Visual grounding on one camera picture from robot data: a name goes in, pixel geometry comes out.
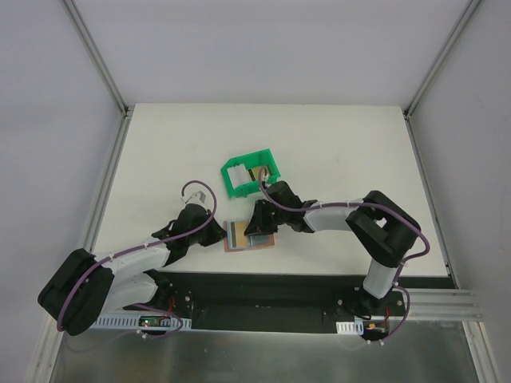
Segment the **tan leather card holder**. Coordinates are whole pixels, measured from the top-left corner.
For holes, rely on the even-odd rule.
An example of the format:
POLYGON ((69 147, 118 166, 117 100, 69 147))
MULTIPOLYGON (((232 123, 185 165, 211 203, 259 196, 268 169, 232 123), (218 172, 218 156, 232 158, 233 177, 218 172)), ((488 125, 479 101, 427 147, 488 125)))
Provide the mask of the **tan leather card holder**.
POLYGON ((274 235, 256 235, 256 236, 247 236, 250 241, 249 248, 237 250, 237 251, 229 250, 228 249, 227 222, 228 221, 224 221, 224 230, 227 232, 227 237, 224 239, 224 251, 226 253, 241 252, 241 251, 254 251, 254 250, 261 250, 261 249, 264 249, 267 247, 275 246, 275 236, 274 235))

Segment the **gold credit card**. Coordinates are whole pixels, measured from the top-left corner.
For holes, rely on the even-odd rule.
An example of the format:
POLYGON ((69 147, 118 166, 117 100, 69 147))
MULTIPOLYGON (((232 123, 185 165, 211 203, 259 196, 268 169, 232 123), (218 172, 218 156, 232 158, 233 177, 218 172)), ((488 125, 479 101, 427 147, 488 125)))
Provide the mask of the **gold credit card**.
POLYGON ((244 234, 248 226, 247 221, 228 221, 228 249, 237 251, 249 248, 249 238, 244 234))

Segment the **green plastic bin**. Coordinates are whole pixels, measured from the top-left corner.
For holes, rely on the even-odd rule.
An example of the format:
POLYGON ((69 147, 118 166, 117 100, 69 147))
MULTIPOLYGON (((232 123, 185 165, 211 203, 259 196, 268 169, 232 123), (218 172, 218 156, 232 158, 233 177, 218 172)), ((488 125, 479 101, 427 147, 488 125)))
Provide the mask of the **green plastic bin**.
POLYGON ((259 190, 259 171, 266 168, 263 180, 274 183, 280 171, 269 148, 229 159, 220 169, 229 199, 247 197, 259 190))

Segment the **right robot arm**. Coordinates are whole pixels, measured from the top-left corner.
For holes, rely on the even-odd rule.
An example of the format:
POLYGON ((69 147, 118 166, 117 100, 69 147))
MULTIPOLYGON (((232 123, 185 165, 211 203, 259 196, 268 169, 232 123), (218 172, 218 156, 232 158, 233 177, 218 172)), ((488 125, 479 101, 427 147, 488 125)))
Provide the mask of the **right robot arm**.
POLYGON ((264 186, 265 199, 255 202, 244 234, 272 235, 288 225, 303 233, 350 231, 371 257, 359 295, 367 314, 378 314, 388 304, 388 293, 404 267, 405 255, 416 239, 423 239, 420 225, 380 191, 344 203, 302 201, 284 181, 264 186))

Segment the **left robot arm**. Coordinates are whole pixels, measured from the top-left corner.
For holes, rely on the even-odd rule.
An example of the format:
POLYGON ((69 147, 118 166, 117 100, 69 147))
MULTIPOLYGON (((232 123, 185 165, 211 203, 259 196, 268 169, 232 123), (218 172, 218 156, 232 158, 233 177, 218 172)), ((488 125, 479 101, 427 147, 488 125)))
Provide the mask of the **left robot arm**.
POLYGON ((211 211, 189 203, 135 251, 72 251, 39 293, 38 304, 71 336, 85 332, 112 310, 138 303, 162 310, 172 301, 172 288, 158 270, 181 260, 191 246, 208 247, 226 236, 211 211))

